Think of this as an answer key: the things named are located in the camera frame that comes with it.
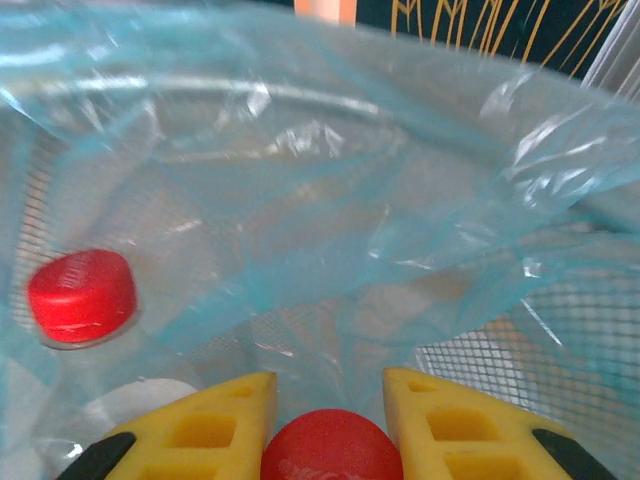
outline red bottle cap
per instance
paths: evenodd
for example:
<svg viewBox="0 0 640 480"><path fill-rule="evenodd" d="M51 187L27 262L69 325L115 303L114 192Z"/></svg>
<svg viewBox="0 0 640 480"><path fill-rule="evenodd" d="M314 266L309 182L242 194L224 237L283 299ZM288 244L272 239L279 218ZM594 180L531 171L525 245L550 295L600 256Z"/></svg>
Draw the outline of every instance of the red bottle cap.
<svg viewBox="0 0 640 480"><path fill-rule="evenodd" d="M56 342L83 343L108 335L137 308L129 264L107 250L87 250L41 267L27 285L33 316Z"/></svg>
<svg viewBox="0 0 640 480"><path fill-rule="evenodd" d="M262 455L262 480L402 480L402 458L370 420L316 410L287 424Z"/></svg>

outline blue plastic bag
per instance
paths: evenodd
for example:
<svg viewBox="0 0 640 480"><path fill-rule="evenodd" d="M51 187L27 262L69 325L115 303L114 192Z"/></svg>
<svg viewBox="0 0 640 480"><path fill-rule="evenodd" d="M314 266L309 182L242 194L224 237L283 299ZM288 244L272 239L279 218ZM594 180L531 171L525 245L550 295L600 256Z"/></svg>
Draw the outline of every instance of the blue plastic bag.
<svg viewBox="0 0 640 480"><path fill-rule="evenodd" d="M0 28L0 478L39 477L28 435L55 377L24 283L88 247L127 256L145 328L210 383L277 371L281 422L321 406L380 422L383 366L469 383L447 368L495 350L502 370L478 388L502 395L511 372L521 406L587 431L571 405L535 400L522 372L538 363L514 356L557 345L563 325L549 311L536 323L527 295L571 281L596 252L576 242L613 241L575 216L592 225L585 198L640 179L635 108L529 67L259 7L4 7ZM557 275L541 277L548 259ZM474 329L514 306L495 322L528 340L490 348L496 323ZM460 334L476 343L447 347ZM549 358L575 374L564 352L616 348L583 340ZM624 386L605 365L587 370L631 425L637 371ZM640 468L589 447L620 478Z"/></svg>

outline transparent plastic bag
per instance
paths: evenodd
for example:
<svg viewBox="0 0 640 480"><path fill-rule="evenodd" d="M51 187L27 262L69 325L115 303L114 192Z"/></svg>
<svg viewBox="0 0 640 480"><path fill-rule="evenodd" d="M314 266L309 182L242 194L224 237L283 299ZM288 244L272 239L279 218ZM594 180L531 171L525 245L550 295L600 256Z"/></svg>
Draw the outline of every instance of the transparent plastic bag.
<svg viewBox="0 0 640 480"><path fill-rule="evenodd" d="M585 199L640 180L635 108L260 7L3 7L0 28L0 478L38 478L28 435L56 372L25 280L88 247L127 256L144 327L209 383L277 371L281 423L329 405L381 423L383 366L468 381L456 365L498 352L502 370L478 388L587 431L568 403L536 403L523 372L537 364L516 357L560 327L518 302L581 265L576 238L614 236L574 231L573 216L600 221ZM534 247L557 275L539 279ZM589 348L616 348L599 340ZM607 378L631 425L634 400ZM589 447L635 478L631 454Z"/></svg>

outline plastic bag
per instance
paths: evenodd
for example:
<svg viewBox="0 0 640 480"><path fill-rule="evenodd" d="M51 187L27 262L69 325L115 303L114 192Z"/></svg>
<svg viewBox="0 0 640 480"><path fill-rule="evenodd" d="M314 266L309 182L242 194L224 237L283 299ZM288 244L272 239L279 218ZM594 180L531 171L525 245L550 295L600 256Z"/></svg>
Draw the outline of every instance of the plastic bag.
<svg viewBox="0 0 640 480"><path fill-rule="evenodd" d="M87 247L127 256L144 327L210 383L278 372L281 422L329 405L382 422L383 366L468 382L457 373L471 357L502 362L478 388L578 434L593 425L566 397L545 410L527 373L539 364L516 357L551 341L545 359L563 366L617 346L592 335L565 350L562 317L518 302L582 261L567 242L591 238L576 225L593 218L570 209L640 180L635 108L513 63L259 7L4 7L0 28L0 478L40 475L28 433L55 377L24 282ZM547 250L558 274L545 283L531 259ZM446 342L463 333L474 343ZM632 425L637 370L625 390L603 365L588 371ZM637 476L631 450L589 447Z"/></svg>

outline yellow line pattern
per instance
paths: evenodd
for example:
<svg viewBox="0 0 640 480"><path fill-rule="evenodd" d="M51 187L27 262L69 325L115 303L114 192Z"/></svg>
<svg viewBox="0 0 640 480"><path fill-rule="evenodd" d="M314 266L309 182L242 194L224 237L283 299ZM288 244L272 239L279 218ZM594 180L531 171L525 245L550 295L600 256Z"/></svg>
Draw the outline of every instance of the yellow line pattern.
<svg viewBox="0 0 640 480"><path fill-rule="evenodd" d="M391 10L391 32L396 34L398 14L402 13L406 17L407 31L410 27L410 18L413 12L416 12L418 22L418 35L422 39L422 0L392 0ZM462 46L462 35L465 27L470 28L469 24L473 24L473 33L468 45L469 49L475 48L479 55L494 56L504 38L507 28L511 24L514 12L518 4L522 0L484 0L482 10L475 22L467 22L465 18L467 7L470 0L438 0L433 18L433 26L431 29L430 41L434 44L437 40L442 40L438 36L440 26L448 20L446 24L446 45L452 47L455 45L456 50ZM533 0L529 8L525 23L528 23L531 17L535 16L535 22L527 45L522 55L522 61L526 62L531 54L536 38L540 33L540 27L543 23L545 15L551 0ZM548 52L542 65L548 64L556 57L559 50L571 38L573 44L571 50L562 58L560 68L571 62L578 52L582 53L582 57L576 63L571 76L575 75L580 69L591 51L595 48L598 41L606 29L611 26L614 19L622 12L627 4L627 0L585 0L584 7L564 32L562 37L556 42L553 48ZM603 16L606 15L600 29L596 32L595 28L598 22L602 22ZM592 38L591 43L586 45L585 39ZM517 44L514 46L511 56L513 57L517 50Z"/></svg>

